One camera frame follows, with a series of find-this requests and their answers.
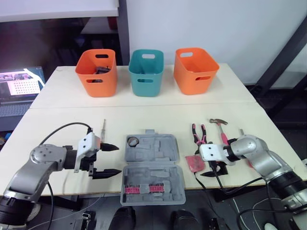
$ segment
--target black metal frame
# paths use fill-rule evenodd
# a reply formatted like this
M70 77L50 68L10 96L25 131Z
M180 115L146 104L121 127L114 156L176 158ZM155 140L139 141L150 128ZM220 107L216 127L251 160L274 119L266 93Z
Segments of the black metal frame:
M269 68L257 81L255 87L251 90L251 93L257 97L263 96L277 81L280 75L286 70L286 68L306 44L307 16L304 18L298 29L292 35L290 40L287 42Z
M270 118L275 117L285 106L287 106L295 97L301 94L307 87L307 75L285 96L281 99L273 108L267 113Z
M129 46L129 27L128 27L128 12L127 12L126 0L119 0L117 27L118 27L121 58L123 60L123 65L127 66L130 61L130 46Z

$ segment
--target white table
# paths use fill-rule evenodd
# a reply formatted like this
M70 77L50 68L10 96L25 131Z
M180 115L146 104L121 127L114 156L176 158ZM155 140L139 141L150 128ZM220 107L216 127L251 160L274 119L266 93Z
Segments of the white table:
M278 153L293 169L307 179L307 168L302 164L294 150L268 118L265 111L255 102L181 104L181 105L151 105L151 106L113 106L85 108L41 108L30 109L14 130L8 142L0 152L0 192L3 193L15 172L25 164L30 151L57 127L74 121L85 122L94 128L99 136L106 119L107 143L117 145L120 150L114 152L99 152L95 167L98 170L107 168L123 169L125 138L129 134L143 134L145 129L153 128L160 134L173 134L177 138L180 160L177 163L183 170L185 188L200 188L194 175L190 172L185 156L193 155L197 146L193 142L191 124L204 123L207 129L208 141L222 143L218 128L210 124L210 118L221 118L229 122L224 126L228 138L236 138L242 128L246 134L252 134L266 141L270 150ZM71 126L52 136L48 143L58 146L73 145L85 136L86 128ZM244 160L236 166L228 166L228 175L221 176L225 187L240 186L259 175L248 167ZM72 170L54 172L50 177L53 192L56 195L88 194L119 192L122 174L101 180L92 180L88 172L73 173ZM215 178L198 176L207 188L218 187ZM44 195L49 195L46 188Z
M113 97L93 98L82 86L75 67L57 67L31 108L76 108L255 102L227 64L220 69L204 94L184 95L173 77L174 66L165 66L161 92L157 97L138 97L132 92L127 66L118 66L118 87Z

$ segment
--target hammer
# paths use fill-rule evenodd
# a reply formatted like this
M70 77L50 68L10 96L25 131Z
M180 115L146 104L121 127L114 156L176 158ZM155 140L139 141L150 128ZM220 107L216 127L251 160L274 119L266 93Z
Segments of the hammer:
M217 124L217 126L219 127L220 132L221 132L221 138L222 138L223 143L225 145L228 145L228 138L227 138L226 134L223 132L223 129L222 129L222 126L221 126L221 124L227 125L228 122L226 122L226 121L224 121L222 119L210 119L209 122Z

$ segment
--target white wall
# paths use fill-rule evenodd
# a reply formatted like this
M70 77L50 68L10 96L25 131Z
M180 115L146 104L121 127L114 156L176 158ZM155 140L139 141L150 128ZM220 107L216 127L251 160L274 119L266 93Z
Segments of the white wall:
M300 25L307 0L127 0L130 52L202 47L255 83Z

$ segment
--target bin handle hole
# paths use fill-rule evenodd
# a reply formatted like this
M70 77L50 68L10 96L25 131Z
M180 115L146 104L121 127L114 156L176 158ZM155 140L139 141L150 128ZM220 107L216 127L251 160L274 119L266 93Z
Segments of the bin handle hole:
M142 54L142 58L144 59L155 59L154 54Z
M87 83L102 83L104 81L101 79L87 79L86 82Z
M209 80L209 79L210 79L210 76L205 76L205 77L198 77L195 80L196 81L203 81L203 80Z
M138 82L140 83L153 83L152 79L138 79Z
M108 54L96 54L95 57L96 58L108 58L109 55Z
M192 52L180 54L180 57L181 57L181 58L187 58L187 57L191 57L191 56L193 56L193 53L192 53Z

